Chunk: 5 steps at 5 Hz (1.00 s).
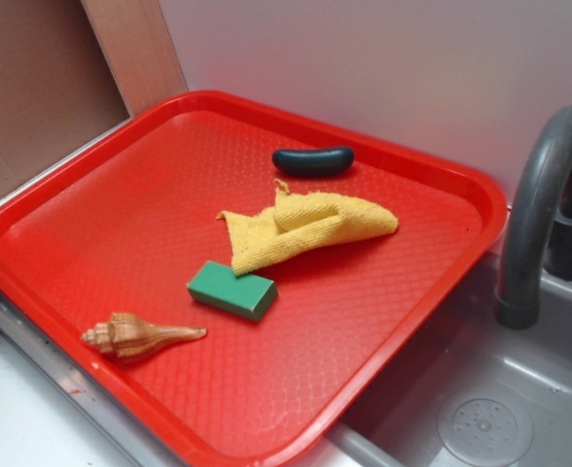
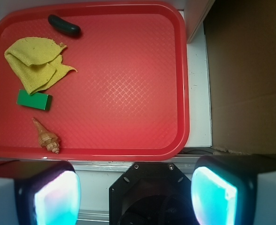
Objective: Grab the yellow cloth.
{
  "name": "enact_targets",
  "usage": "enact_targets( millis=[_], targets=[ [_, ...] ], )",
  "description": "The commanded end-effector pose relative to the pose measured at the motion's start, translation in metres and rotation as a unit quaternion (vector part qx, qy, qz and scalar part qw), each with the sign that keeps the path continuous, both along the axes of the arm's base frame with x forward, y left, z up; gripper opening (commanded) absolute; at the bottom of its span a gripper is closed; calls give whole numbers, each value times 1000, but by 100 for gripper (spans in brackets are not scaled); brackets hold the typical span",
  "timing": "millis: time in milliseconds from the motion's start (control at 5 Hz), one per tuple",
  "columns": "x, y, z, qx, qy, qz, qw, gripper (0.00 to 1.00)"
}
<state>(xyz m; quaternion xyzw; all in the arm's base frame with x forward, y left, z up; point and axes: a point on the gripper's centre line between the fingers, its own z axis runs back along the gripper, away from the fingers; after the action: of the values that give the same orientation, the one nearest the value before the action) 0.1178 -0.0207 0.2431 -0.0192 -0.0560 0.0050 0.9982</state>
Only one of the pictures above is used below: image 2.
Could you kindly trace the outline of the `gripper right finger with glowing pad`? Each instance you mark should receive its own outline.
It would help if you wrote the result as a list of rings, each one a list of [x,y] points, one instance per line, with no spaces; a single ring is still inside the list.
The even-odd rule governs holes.
[[[276,154],[201,156],[191,198],[201,225],[276,225]]]

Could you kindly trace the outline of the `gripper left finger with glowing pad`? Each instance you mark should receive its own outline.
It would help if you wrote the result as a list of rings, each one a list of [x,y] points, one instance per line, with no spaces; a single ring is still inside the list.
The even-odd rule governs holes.
[[[0,225],[75,225],[80,201],[70,162],[0,160]]]

